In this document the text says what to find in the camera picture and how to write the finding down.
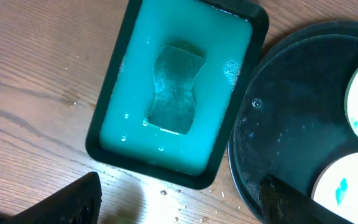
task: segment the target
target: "wooden surface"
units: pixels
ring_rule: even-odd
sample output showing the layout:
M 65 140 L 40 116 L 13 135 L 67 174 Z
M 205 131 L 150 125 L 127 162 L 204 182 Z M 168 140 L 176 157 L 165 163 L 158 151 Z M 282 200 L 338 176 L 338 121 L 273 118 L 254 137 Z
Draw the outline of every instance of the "wooden surface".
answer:
M 0 212 L 19 213 L 94 170 L 103 186 L 99 223 L 258 223 L 226 155 L 215 183 L 201 191 L 87 155 L 86 132 L 126 3 L 0 0 Z M 264 52 L 301 27 L 358 20 L 358 0 L 259 3 L 270 16 Z

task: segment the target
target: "blue liquid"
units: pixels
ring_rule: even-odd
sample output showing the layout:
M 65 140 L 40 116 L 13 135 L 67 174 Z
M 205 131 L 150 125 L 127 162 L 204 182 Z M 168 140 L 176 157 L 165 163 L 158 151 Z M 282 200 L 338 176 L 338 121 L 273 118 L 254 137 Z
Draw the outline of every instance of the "blue liquid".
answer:
M 245 19 L 197 0 L 143 0 L 100 132 L 105 150 L 191 175 L 204 172 L 252 34 Z M 204 52 L 194 79 L 189 132 L 147 122 L 154 103 L 154 64 L 172 42 Z

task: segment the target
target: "black plate rim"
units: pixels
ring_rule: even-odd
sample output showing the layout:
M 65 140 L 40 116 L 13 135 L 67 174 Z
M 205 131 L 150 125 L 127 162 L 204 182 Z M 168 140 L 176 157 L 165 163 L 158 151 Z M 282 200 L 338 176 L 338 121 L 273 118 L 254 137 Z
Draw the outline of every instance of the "black plate rim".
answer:
M 295 44 L 299 41 L 319 36 L 319 34 L 318 35 L 309 35 L 309 33 L 314 33 L 318 30 L 329 30 L 329 29 L 332 29 L 333 27 L 335 27 L 335 28 L 338 28 L 338 27 L 358 28 L 358 21 L 324 22 L 324 23 L 308 26 L 306 28 L 300 29 L 300 30 L 288 35 L 283 40 L 281 40 L 279 43 L 274 45 L 259 61 L 259 63 L 257 64 L 257 66 L 255 67 L 255 69 L 252 73 L 251 82 L 249 83 L 249 86 L 247 87 L 246 94 L 247 94 L 249 87 L 252 85 L 254 80 L 258 77 L 258 74 L 260 73 L 260 71 L 265 67 L 265 65 L 269 62 L 269 60 L 271 60 L 272 58 L 274 58 L 274 56 L 276 56 L 276 54 L 279 54 L 281 51 L 283 51 L 287 47 L 291 47 L 293 44 Z M 231 175 L 233 178 L 233 182 L 234 182 L 234 185 L 236 186 L 237 191 L 239 192 L 240 198 L 242 199 L 244 204 L 247 206 L 247 208 L 252 212 L 252 214 L 255 215 L 255 217 L 259 221 L 261 221 L 262 223 L 265 223 L 265 218 L 262 214 L 261 208 L 257 206 L 254 199 L 252 199 L 252 197 L 250 196 L 248 191 L 246 191 L 245 187 L 242 184 L 240 175 L 236 169 L 236 162 L 235 162 L 234 152 L 233 152 L 233 150 L 234 150 L 234 128 L 236 127 L 237 121 L 239 120 L 239 115 L 240 114 L 237 115 L 236 123 L 235 123 L 232 133 L 230 135 L 229 142 L 227 143 L 227 159 L 229 160 L 229 167 L 230 167 Z

